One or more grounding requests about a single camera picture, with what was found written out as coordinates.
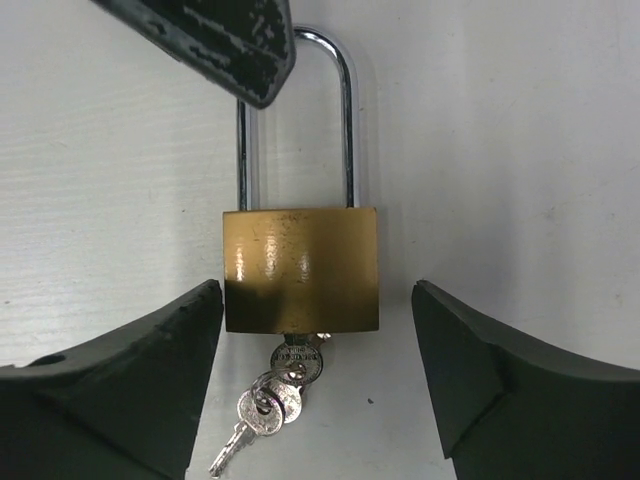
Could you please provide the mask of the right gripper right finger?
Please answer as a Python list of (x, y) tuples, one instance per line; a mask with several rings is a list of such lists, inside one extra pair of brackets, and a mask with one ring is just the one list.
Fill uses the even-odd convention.
[(635, 479), (639, 373), (484, 315), (428, 281), (412, 313), (443, 454), (460, 479)]

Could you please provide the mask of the large brass padlock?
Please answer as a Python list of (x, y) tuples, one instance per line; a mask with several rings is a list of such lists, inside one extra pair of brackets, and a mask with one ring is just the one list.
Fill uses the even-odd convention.
[(238, 208), (222, 215), (226, 328), (235, 333), (363, 333), (379, 328), (378, 217), (361, 202), (358, 79), (333, 35), (294, 28), (334, 61), (340, 81), (344, 204), (260, 209), (257, 111), (238, 102)]

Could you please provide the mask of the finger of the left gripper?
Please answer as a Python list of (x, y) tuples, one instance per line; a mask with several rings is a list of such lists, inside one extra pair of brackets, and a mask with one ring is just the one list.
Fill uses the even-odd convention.
[(274, 102), (296, 62), (286, 0), (103, 0), (96, 4), (257, 109)]

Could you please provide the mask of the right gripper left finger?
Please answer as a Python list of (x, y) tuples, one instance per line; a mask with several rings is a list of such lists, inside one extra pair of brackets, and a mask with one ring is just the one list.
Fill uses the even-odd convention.
[(5, 479), (182, 479), (221, 332), (220, 285), (1, 370)]

